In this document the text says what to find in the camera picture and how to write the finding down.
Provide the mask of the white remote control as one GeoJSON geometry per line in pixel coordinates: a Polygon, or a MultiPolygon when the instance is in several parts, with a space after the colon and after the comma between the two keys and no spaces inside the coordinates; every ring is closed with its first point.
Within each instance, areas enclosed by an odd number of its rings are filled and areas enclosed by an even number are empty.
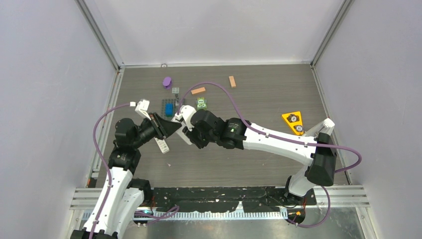
{"type": "Polygon", "coordinates": [[[185,133],[183,132],[184,129],[187,128],[186,123],[183,119],[183,117],[176,113],[175,116],[173,117],[172,121],[174,122],[179,122],[181,124],[181,127],[176,131],[177,135],[187,144],[187,145],[192,145],[192,142],[190,141],[190,139],[185,135],[185,133]]]}
{"type": "Polygon", "coordinates": [[[168,144],[166,143],[165,140],[163,140],[163,139],[157,139],[157,138],[154,138],[154,139],[155,139],[155,141],[156,141],[156,143],[157,143],[160,151],[163,154],[166,154],[167,152],[170,151],[169,146],[168,146],[168,144]]]}

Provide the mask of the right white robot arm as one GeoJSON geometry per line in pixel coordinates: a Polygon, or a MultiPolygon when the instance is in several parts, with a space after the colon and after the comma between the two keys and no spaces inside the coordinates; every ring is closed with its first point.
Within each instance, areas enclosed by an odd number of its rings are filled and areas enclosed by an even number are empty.
{"type": "Polygon", "coordinates": [[[239,118],[222,120],[210,111],[183,107],[175,118],[183,122],[182,132],[189,144],[199,149],[210,142],[225,149],[247,149],[269,152],[293,159],[303,167],[287,179],[284,195],[290,204],[297,204],[314,186],[334,184],[336,153],[329,148],[330,134],[317,137],[297,136],[269,130],[239,118]]]}

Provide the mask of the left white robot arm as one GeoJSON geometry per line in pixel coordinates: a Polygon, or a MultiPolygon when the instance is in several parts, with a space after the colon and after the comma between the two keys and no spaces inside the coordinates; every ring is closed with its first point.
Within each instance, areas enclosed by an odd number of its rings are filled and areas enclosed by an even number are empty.
{"type": "Polygon", "coordinates": [[[80,230],[73,230],[72,239],[121,239],[139,206],[152,202],[148,180],[133,177],[141,158],[139,148],[152,139],[166,139],[181,123],[150,113],[140,125],[124,118],[115,124],[114,148],[106,163],[106,180],[97,203],[80,230]]]}

